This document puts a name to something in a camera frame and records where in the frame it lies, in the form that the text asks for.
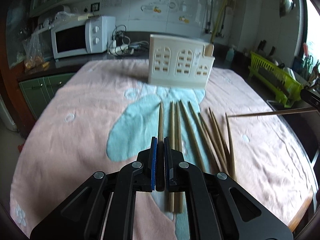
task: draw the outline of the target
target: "plastic bag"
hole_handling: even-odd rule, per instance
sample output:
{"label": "plastic bag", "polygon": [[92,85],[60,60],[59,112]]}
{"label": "plastic bag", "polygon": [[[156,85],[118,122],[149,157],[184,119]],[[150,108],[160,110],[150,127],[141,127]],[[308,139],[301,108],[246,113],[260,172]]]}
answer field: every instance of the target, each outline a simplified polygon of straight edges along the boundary
{"label": "plastic bag", "polygon": [[22,42],[24,50],[26,51],[26,59],[24,61],[25,68],[27,70],[43,64],[43,50],[39,40],[39,29],[38,27],[31,34],[31,36]]}

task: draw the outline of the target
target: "black countertop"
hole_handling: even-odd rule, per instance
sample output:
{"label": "black countertop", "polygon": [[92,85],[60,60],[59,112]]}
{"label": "black countertop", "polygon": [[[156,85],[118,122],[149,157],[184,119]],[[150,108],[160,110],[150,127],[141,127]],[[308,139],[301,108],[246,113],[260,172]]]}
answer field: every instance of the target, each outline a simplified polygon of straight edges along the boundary
{"label": "black countertop", "polygon": [[49,65],[45,68],[42,66],[34,67],[25,73],[17,76],[17,81],[22,82],[33,78],[40,78],[63,73],[75,73],[83,65],[92,60],[110,60],[110,59],[148,59],[149,52],[142,52],[133,56],[113,56],[107,52],[99,54],[88,54],[81,56],[73,56],[61,58],[59,60],[51,60]]}

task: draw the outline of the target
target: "microwave knob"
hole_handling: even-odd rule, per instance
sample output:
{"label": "microwave knob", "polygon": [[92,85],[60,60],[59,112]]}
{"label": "microwave knob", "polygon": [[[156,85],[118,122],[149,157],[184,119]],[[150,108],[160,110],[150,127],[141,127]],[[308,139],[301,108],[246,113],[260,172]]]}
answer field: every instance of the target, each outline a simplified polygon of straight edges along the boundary
{"label": "microwave knob", "polygon": [[99,41],[100,41],[100,39],[99,39],[98,37],[96,37],[96,38],[94,38],[94,40],[93,40],[93,44],[98,44]]}
{"label": "microwave knob", "polygon": [[93,32],[97,33],[99,30],[100,30],[99,26],[95,26],[94,29],[93,29]]}

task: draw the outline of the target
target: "green dish rack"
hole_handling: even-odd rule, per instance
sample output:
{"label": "green dish rack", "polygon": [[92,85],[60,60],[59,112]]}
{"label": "green dish rack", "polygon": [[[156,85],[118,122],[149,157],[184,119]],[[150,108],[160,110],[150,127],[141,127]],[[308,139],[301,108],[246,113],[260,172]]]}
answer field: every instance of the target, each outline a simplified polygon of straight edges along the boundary
{"label": "green dish rack", "polygon": [[[289,95],[286,96],[279,88],[271,84],[265,77],[258,73],[259,68],[263,67],[272,73],[288,91]],[[271,91],[276,95],[276,101],[283,104],[284,107],[291,107],[294,102],[301,100],[300,91],[303,89],[303,85],[294,80],[288,73],[278,68],[272,62],[266,60],[264,57],[251,51],[251,66],[249,66],[250,74],[249,80],[255,75],[260,81],[262,81]]]}

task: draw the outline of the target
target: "microwave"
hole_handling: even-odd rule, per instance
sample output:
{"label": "microwave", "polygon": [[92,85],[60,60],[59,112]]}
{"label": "microwave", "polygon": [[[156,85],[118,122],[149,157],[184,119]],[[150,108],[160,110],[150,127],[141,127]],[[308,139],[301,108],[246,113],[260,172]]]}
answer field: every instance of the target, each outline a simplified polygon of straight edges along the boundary
{"label": "microwave", "polygon": [[51,29],[53,57],[101,53],[112,42],[116,26],[113,16],[96,16],[86,20],[71,20]]}

